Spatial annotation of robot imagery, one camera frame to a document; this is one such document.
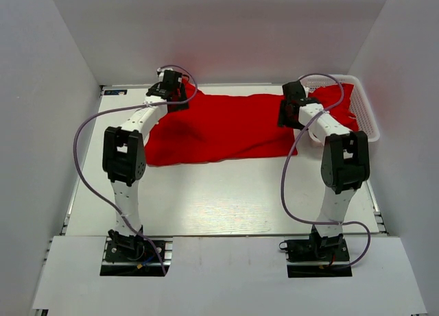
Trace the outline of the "red t shirt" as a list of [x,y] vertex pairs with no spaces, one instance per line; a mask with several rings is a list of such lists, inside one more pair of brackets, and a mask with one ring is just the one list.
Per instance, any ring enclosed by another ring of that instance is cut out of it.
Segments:
[[278,126],[282,96],[209,95],[185,85],[189,108],[163,117],[145,146],[147,164],[164,167],[286,156],[294,131]]

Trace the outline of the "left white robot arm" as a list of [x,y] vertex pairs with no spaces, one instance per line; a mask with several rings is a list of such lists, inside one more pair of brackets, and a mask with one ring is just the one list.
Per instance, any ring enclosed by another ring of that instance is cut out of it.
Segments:
[[121,252],[129,260],[138,260],[145,252],[144,242],[134,237],[143,231],[138,192],[147,167],[144,147],[150,131],[165,115],[189,107],[185,89],[188,78],[173,69],[160,69],[158,82],[146,92],[145,107],[135,110],[120,126],[107,127],[104,132],[102,167],[110,180],[117,207],[111,233],[128,237],[121,245]]

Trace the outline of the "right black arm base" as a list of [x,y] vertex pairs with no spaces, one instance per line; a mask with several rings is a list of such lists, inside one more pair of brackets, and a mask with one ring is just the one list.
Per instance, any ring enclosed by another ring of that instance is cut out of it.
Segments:
[[343,234],[323,237],[312,228],[307,239],[286,239],[278,247],[285,253],[289,278],[347,278],[353,275]]

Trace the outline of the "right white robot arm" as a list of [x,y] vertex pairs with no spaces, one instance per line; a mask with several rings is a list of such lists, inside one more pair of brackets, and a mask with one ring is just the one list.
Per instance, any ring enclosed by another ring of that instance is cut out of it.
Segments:
[[316,99],[307,96],[300,81],[282,85],[278,124],[311,132],[322,144],[320,172],[326,188],[320,214],[313,222],[318,238],[310,242],[310,253],[326,260],[335,251],[332,239],[342,235],[348,206],[370,176],[368,136],[337,121]]

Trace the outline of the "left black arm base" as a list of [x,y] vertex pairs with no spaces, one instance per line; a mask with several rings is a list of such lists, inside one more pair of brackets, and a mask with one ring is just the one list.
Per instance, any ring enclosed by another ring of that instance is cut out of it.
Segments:
[[100,268],[102,277],[163,277],[171,265],[172,241],[108,232]]

